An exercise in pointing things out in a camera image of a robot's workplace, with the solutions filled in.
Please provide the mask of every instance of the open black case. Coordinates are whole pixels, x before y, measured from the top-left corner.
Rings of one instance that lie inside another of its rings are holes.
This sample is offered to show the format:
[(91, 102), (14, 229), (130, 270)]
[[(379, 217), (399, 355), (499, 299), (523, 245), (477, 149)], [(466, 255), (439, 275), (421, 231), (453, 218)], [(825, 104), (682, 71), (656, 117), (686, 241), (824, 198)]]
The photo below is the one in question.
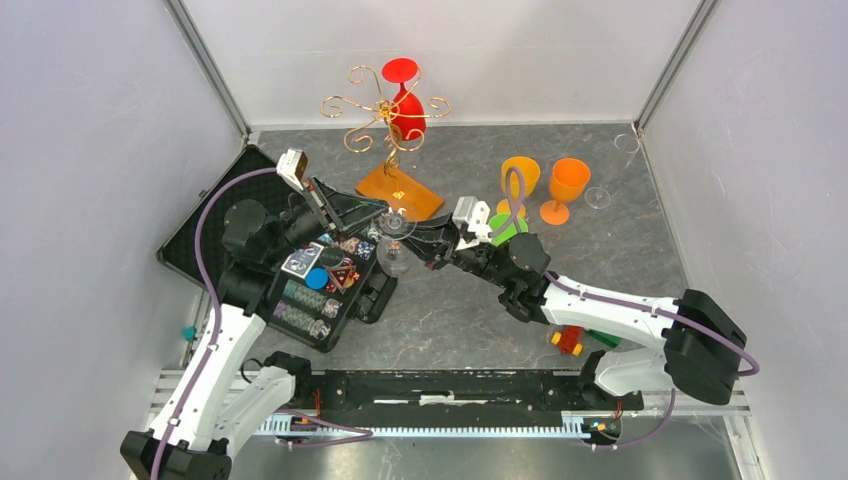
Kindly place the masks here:
[[(211, 196), (230, 180), (244, 173), (274, 165), (275, 162), (258, 147), (245, 147), (224, 175), (201, 194), (203, 198), (200, 203), (156, 252), (159, 262), (205, 288), (194, 252), (195, 230), (203, 208)], [(292, 193), (294, 190), (278, 175), (260, 175), (233, 186), (216, 202), (203, 225), (200, 244), (201, 255), (216, 288), (230, 261), (229, 254), (221, 242), (227, 210), (239, 201), (252, 199), (264, 205), (269, 213), (279, 215), (288, 208), (288, 197)], [(321, 246), (330, 243), (327, 238), (314, 240)], [(346, 261), (355, 268), (357, 275), (355, 281), (349, 280), (351, 285), (344, 291), (333, 288), (309, 291), (302, 278), (286, 272), (280, 272), (274, 282), (276, 298), (272, 301), (280, 308), (272, 309), (272, 312), (296, 310), (301, 318), (308, 316), (314, 320), (310, 323), (320, 323), (323, 328), (312, 331), (298, 328), (295, 322), (286, 321), (283, 315), (274, 314), (266, 318), (270, 326), (318, 351), (328, 352), (341, 338), (341, 332), (349, 318), (356, 318), (365, 323), (374, 323), (379, 319), (394, 292), (397, 279), (387, 276), (380, 268), (376, 255), (377, 239), (368, 236), (367, 228), (352, 235), (350, 241), (370, 246), (371, 251), (367, 256), (358, 253), (367, 251), (368, 248), (354, 248), (346, 252)]]

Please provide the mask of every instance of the orange plastic goblet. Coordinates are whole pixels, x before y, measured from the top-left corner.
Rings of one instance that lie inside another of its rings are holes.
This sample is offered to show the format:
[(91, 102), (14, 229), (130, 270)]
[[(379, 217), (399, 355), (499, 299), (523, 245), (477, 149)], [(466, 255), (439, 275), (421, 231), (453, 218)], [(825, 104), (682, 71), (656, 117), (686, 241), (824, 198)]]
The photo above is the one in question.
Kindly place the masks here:
[(567, 222), (569, 212), (565, 204), (580, 197), (591, 177), (589, 167), (576, 158), (557, 161), (549, 184), (554, 199), (543, 203), (539, 209), (542, 220), (550, 225), (562, 225)]

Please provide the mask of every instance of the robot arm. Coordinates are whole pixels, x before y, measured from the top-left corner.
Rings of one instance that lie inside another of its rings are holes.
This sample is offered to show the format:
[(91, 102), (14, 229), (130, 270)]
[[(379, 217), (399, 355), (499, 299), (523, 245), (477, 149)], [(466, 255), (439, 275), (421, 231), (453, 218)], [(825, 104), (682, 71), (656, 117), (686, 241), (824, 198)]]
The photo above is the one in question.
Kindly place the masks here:
[(608, 395), (677, 387), (706, 403), (729, 402), (739, 355), (662, 315), (684, 317), (744, 348), (745, 334), (708, 295), (686, 290), (679, 299), (650, 298), (557, 275), (547, 270), (550, 256), (533, 234), (518, 234), (497, 247), (489, 243), (488, 211), (484, 202), (463, 197), (452, 215), (419, 223), (401, 242), (429, 268), (452, 264), (504, 288), (498, 300), (522, 322), (579, 326), (644, 346), (590, 356), (582, 375)]

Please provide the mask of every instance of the orange wooden base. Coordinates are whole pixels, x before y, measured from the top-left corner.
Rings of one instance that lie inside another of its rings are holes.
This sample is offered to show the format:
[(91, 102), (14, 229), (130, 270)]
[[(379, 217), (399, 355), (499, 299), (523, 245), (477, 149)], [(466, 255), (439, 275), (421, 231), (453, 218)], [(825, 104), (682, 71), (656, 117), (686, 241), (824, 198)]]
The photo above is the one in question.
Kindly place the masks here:
[[(392, 176), (383, 172), (383, 165), (369, 173), (356, 186), (356, 193), (365, 197), (376, 198), (389, 202), (393, 209), (405, 208), (406, 219), (410, 222), (420, 222), (432, 218), (445, 204), (445, 200), (430, 191), (424, 185), (415, 181), (399, 168), (389, 170)], [(395, 195), (400, 187), (402, 195)]]

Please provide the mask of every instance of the white wall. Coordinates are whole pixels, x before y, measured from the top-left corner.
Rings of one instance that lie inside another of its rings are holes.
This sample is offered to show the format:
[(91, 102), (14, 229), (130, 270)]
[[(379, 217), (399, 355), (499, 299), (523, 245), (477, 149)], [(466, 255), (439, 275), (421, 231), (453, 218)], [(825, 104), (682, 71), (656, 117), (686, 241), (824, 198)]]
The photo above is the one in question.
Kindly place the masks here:
[(162, 2), (4, 2), (0, 58), (0, 478), (127, 478), (199, 293), (154, 251), (240, 139)]
[(848, 3), (722, 2), (647, 130), (694, 287), (763, 365), (777, 479), (844, 478)]
[(632, 120), (698, 0), (185, 3), (248, 122), (303, 126), (367, 118), (318, 106), (376, 101), (345, 75), (397, 56), (421, 66), (422, 98), (452, 102), (450, 122)]

